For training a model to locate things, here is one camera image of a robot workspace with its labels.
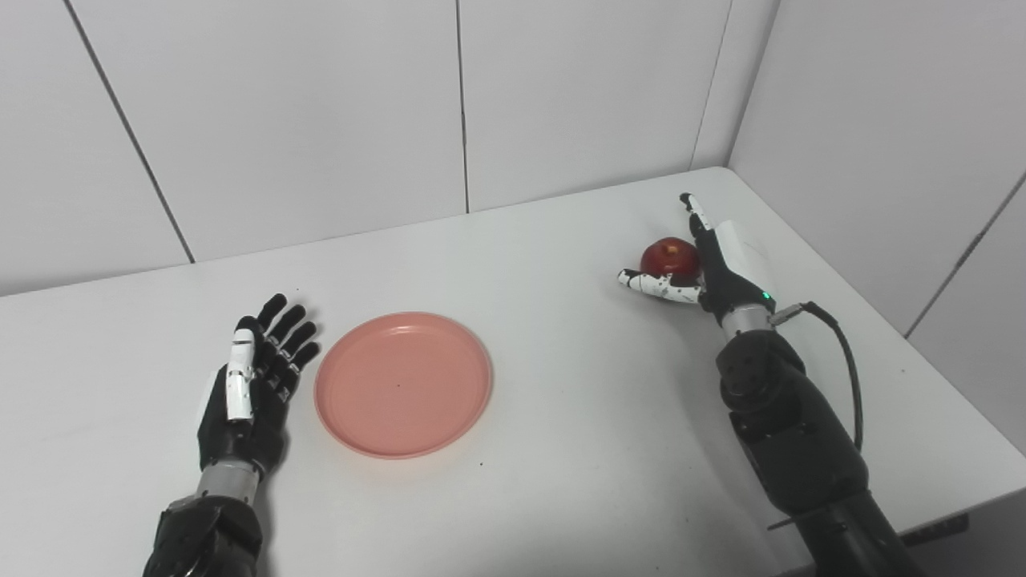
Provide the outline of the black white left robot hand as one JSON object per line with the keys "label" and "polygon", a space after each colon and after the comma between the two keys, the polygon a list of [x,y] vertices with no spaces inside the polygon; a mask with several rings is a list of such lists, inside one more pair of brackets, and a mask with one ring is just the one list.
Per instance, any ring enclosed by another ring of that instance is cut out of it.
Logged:
{"label": "black white left robot hand", "polygon": [[260,476],[285,456],[285,423],[303,369],[317,357],[317,325],[305,306],[275,293],[237,322],[197,432],[200,467],[246,462]]}

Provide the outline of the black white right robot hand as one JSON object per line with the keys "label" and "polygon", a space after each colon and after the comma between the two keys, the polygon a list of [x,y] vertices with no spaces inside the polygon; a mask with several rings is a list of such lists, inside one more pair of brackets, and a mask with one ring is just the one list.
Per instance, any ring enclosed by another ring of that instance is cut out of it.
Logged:
{"label": "black white right robot hand", "polygon": [[689,230],[701,266],[695,284],[684,285],[671,274],[653,276],[629,268],[620,270],[620,284],[652,298],[699,305],[712,313],[729,335],[770,328],[777,304],[765,248],[736,220],[714,225],[696,195],[685,192],[679,200],[689,214]]}

